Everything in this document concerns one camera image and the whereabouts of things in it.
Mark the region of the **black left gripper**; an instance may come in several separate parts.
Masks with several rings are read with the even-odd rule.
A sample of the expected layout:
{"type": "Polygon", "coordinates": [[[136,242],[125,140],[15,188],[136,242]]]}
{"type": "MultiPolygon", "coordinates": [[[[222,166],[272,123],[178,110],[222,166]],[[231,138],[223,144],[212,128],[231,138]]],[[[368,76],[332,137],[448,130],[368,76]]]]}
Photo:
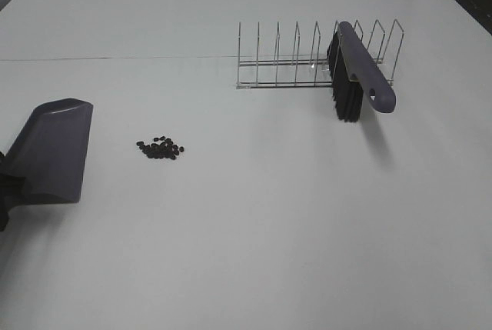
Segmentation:
{"type": "Polygon", "coordinates": [[[24,187],[26,177],[16,175],[10,170],[11,152],[1,153],[1,232],[9,221],[9,212],[16,207],[26,204],[24,187]]]}

